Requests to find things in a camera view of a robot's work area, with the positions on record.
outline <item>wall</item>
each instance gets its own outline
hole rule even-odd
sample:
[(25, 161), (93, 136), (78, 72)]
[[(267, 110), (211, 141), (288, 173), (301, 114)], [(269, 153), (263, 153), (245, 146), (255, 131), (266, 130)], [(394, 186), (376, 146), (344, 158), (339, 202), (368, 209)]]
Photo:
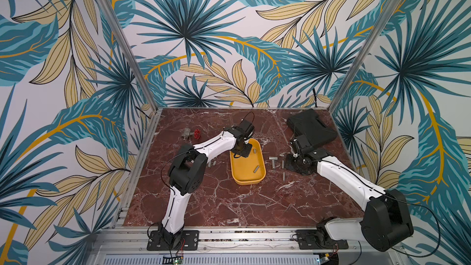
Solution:
[(0, 264), (81, 264), (149, 105), (94, 0), (0, 5)]
[[(360, 174), (437, 215), (441, 246), (413, 264), (471, 264), (471, 0), (400, 5), (334, 119)], [(409, 206), (410, 254), (435, 248), (432, 214)]]
[(386, 0), (134, 1), (116, 14), (135, 15), (124, 32), (160, 106), (310, 107), (313, 89), (330, 103)]

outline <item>red marble surface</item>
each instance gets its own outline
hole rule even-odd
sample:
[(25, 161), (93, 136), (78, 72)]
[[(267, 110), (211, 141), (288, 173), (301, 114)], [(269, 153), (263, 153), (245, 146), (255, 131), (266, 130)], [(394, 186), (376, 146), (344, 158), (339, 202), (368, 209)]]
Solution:
[[(291, 152), (289, 141), (293, 135), (286, 119), (300, 110), (253, 111), (253, 138), (262, 145), (265, 179), (257, 185), (236, 184), (226, 151), (214, 159), (215, 166), (206, 168), (202, 185), (188, 203), (185, 226), (314, 226), (331, 216), (363, 216), (361, 208), (329, 180), (318, 174), (302, 176), (281, 168), (281, 156)], [(201, 139), (192, 139), (192, 143), (201, 143), (217, 135), (223, 127), (239, 123), (248, 112), (247, 109), (164, 109), (124, 225), (148, 226), (162, 220), (169, 190), (160, 179), (160, 171), (185, 142), (180, 137), (183, 128), (192, 131), (199, 128)], [(318, 110), (318, 114), (321, 121), (333, 127), (328, 111)], [(324, 148), (350, 167), (340, 138)], [(278, 157), (274, 171), (268, 160), (270, 156)], [(163, 172), (166, 182), (169, 166), (170, 163)]]

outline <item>yellow line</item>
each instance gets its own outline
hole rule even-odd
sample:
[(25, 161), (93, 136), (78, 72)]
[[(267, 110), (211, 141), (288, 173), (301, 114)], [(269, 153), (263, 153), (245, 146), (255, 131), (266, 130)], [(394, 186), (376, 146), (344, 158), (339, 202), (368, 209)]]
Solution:
[[(32, 197), (34, 193), (36, 192), (35, 189), (32, 189), (28, 192), (27, 197)], [(23, 215), (26, 211), (26, 206), (22, 206), (18, 213), (20, 215)], [(8, 234), (7, 241), (5, 242), (5, 246), (3, 247), (3, 251), (0, 256), (0, 264), (3, 265), (5, 261), (7, 261), (8, 257), (8, 251), (10, 250), (11, 242), (13, 241), (13, 237), (15, 236), (16, 229), (18, 228), (18, 224), (14, 223), (11, 226), (10, 233)]]

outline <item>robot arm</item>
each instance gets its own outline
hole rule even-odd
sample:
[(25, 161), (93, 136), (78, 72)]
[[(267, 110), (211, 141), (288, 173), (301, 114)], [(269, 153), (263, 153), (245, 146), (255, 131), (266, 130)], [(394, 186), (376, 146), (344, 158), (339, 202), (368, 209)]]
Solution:
[(252, 149), (247, 141), (253, 130), (252, 123), (244, 119), (239, 125), (224, 128), (219, 135), (201, 144), (180, 147), (169, 170), (169, 204), (158, 228), (161, 238), (170, 248), (180, 243), (188, 201), (193, 191), (201, 185), (208, 161), (227, 150), (247, 157)]
[(406, 198), (400, 191), (375, 185), (325, 150), (314, 150), (305, 135), (296, 137), (291, 144), (296, 154), (288, 158), (287, 166), (329, 179), (365, 212), (363, 218), (333, 218), (321, 222), (317, 225), (316, 242), (324, 242), (331, 248), (332, 240), (367, 241), (384, 252), (414, 233)]

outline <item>black cable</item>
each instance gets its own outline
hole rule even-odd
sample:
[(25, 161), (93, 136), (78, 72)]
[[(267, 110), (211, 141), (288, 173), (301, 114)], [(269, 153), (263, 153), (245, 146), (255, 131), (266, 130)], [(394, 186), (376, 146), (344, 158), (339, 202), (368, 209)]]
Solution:
[(245, 118), (247, 118), (247, 116), (248, 116), (250, 113), (252, 113), (252, 115), (253, 115), (252, 122), (251, 122), (251, 123), (253, 124), (253, 121), (255, 120), (255, 114), (253, 113), (253, 111), (248, 112), (247, 115), (245, 115), (245, 117), (242, 119), (242, 121), (244, 121)]
[(438, 234), (439, 234), (439, 235), (438, 235), (437, 246), (434, 248), (434, 250), (433, 250), (431, 253), (429, 253), (429, 254), (427, 254), (427, 255), (417, 256), (417, 255), (411, 255), (411, 254), (408, 254), (408, 253), (401, 252), (401, 251), (399, 251), (399, 250), (396, 250), (395, 248), (391, 248), (391, 249), (395, 250), (395, 251), (398, 252), (398, 253), (404, 254), (404, 255), (406, 255), (406, 256), (416, 257), (416, 258), (425, 258), (425, 257), (431, 256), (431, 255), (433, 255), (433, 254), (439, 249), (440, 243), (441, 243), (440, 223), (439, 223), (439, 220), (438, 220), (437, 216), (435, 215), (435, 213), (434, 213), (430, 208), (428, 208), (428, 207), (426, 207), (426, 206), (423, 206), (423, 205), (413, 204), (413, 203), (409, 203), (409, 202), (407, 202), (407, 201), (403, 201), (403, 200), (400, 200), (400, 199), (396, 199), (396, 198), (393, 198), (393, 197), (388, 196), (388, 195), (385, 194), (385, 193), (382, 193), (382, 192), (380, 192), (380, 191), (377, 191), (377, 190), (375, 190), (373, 187), (371, 187), (371, 186), (367, 185), (365, 182), (363, 182), (363, 180), (361, 180), (361, 179), (358, 177), (359, 175), (356, 174), (355, 172), (353, 172), (352, 170), (350, 170), (349, 168), (345, 168), (344, 166), (338, 165), (338, 164), (336, 164), (336, 163), (333, 163), (333, 162), (330, 162), (330, 161), (327, 161), (327, 160), (317, 160), (317, 162), (327, 162), (327, 163), (331, 163), (331, 164), (333, 164), (333, 165), (339, 166), (340, 168), (343, 168), (343, 169), (349, 171), (350, 173), (354, 174), (354, 175), (360, 180), (360, 182), (362, 182), (362, 184), (365, 185), (365, 186), (367, 186), (370, 190), (376, 191), (376, 192), (378, 192), (379, 194), (381, 194), (381, 195), (383, 195), (383, 196), (385, 196), (385, 197), (387, 197), (387, 198), (389, 198), (389, 199), (393, 199), (393, 200), (398, 201), (398, 202), (401, 202), (401, 203), (405, 203), (405, 204), (408, 204), (408, 205), (411, 205), (411, 206), (418, 206), (418, 207), (426, 208), (427, 210), (429, 210), (429, 211), (432, 213), (433, 217), (435, 218), (435, 222), (437, 223), (437, 230), (438, 230)]
[(362, 249), (361, 249), (361, 242), (358, 242), (358, 244), (360, 245), (360, 255), (358, 255), (358, 257), (356, 257), (356, 260), (353, 261), (352, 263), (350, 263), (349, 265), (353, 265), (355, 264), (361, 257), (361, 253), (362, 253)]

